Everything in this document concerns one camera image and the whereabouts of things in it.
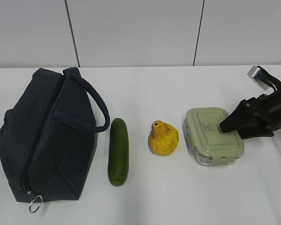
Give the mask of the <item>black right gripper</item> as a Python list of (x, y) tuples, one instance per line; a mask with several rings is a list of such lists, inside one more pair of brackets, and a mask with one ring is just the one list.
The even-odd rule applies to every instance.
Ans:
[(220, 128), (223, 133), (238, 131), (243, 140), (273, 137), (281, 128), (281, 90), (242, 100)]

